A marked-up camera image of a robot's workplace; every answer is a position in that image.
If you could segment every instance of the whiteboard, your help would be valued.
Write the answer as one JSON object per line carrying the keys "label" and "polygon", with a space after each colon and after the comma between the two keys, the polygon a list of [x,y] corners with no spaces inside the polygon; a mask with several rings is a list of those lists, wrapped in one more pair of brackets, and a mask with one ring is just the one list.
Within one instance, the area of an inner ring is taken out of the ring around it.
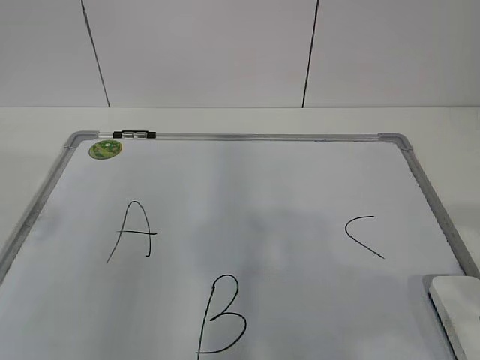
{"label": "whiteboard", "polygon": [[3,359],[453,359],[424,281],[463,272],[394,143],[97,141],[0,286]]}

